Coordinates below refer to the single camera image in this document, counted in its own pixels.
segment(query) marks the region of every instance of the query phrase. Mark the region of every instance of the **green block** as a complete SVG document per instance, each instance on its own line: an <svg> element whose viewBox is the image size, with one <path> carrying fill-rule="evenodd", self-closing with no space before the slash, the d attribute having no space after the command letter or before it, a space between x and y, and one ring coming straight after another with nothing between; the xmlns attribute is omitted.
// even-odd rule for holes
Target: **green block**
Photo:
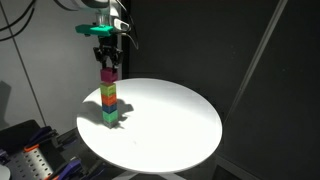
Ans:
<svg viewBox="0 0 320 180"><path fill-rule="evenodd" d="M88 35L97 35L97 36L111 36L111 31L113 30L112 26L93 26L93 25L79 25L76 26L77 33L88 34Z"/></svg>
<svg viewBox="0 0 320 180"><path fill-rule="evenodd" d="M114 122L118 120L118 111L115 110L111 114L108 114L104 111L102 111L103 114L103 120L107 121L108 123Z"/></svg>
<svg viewBox="0 0 320 180"><path fill-rule="evenodd" d="M111 96L116 93L116 84L115 83L101 83L100 92L105 96Z"/></svg>

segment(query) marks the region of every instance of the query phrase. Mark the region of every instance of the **blue block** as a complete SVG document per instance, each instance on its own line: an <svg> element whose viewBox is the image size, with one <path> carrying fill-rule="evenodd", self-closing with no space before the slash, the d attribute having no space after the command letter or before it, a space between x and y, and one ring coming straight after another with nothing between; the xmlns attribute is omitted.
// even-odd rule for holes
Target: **blue block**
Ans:
<svg viewBox="0 0 320 180"><path fill-rule="evenodd" d="M102 103L102 110L108 114L112 113L113 111L117 110L117 103L114 103L111 106L107 106Z"/></svg>

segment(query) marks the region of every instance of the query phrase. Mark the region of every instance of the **pink block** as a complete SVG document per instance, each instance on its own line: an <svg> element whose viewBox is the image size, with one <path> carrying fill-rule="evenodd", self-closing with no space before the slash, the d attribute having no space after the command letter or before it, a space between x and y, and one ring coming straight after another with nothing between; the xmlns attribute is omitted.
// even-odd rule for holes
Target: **pink block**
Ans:
<svg viewBox="0 0 320 180"><path fill-rule="evenodd" d="M106 83L113 83L114 81L118 80L118 73L117 72L113 73L112 68L110 67L101 69L100 75L101 75L101 81Z"/></svg>

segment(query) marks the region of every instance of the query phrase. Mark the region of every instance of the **robotic arm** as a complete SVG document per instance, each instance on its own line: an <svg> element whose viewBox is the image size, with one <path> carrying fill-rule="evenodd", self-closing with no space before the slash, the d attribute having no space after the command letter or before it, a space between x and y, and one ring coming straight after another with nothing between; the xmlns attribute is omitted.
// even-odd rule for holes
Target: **robotic arm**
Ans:
<svg viewBox="0 0 320 180"><path fill-rule="evenodd" d="M97 28L112 27L109 36L98 35L99 47L94 47L97 61L101 62L102 68L107 67L107 59L110 58L114 71L122 63L123 51L117 48L118 35L127 33L131 27L121 21L118 9L119 0L54 0L61 8L68 11L89 11L96 14Z"/></svg>

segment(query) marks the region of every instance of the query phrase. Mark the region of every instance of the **wire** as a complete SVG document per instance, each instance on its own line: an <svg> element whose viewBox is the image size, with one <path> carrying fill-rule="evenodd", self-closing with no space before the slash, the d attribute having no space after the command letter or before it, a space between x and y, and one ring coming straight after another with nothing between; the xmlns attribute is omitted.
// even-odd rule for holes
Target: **wire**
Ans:
<svg viewBox="0 0 320 180"><path fill-rule="evenodd" d="M35 2L36 2L36 0L32 0L31 3L28 5L27 9L23 12L23 14L18 19L16 19L13 23L9 24L8 26L1 28L0 31L6 30L6 29L14 26L15 24L17 24L19 21L21 21L21 19L23 19L26 16L26 14L29 12L31 6L34 5Z"/></svg>
<svg viewBox="0 0 320 180"><path fill-rule="evenodd" d="M14 37L16 37L17 35L19 35L19 34L28 26L28 24L29 24L29 22L30 22L30 20L31 20L31 18L32 18L32 16L33 16L33 13L34 13L34 7L32 8L31 13L30 13L30 15L29 15L26 23L23 25L23 27L22 27L18 32L16 32L15 34L13 34L13 35L11 35L11 36L9 36L9 37L0 39L0 42L1 42L1 41L5 41L5 40L8 40L8 39L11 39L11 38L14 38Z"/></svg>
<svg viewBox="0 0 320 180"><path fill-rule="evenodd" d="M139 49L138 33L137 33L136 25L134 24L133 18L131 16L131 14L129 14L129 12L127 11L126 7L124 7L124 5L119 0L116 0L116 1L121 6L121 8L124 10L125 14L129 17L129 21L130 21L129 23L132 25L132 29L134 31L134 36L136 37L136 41L134 42L130 35L127 34L127 36L131 39L135 48Z"/></svg>

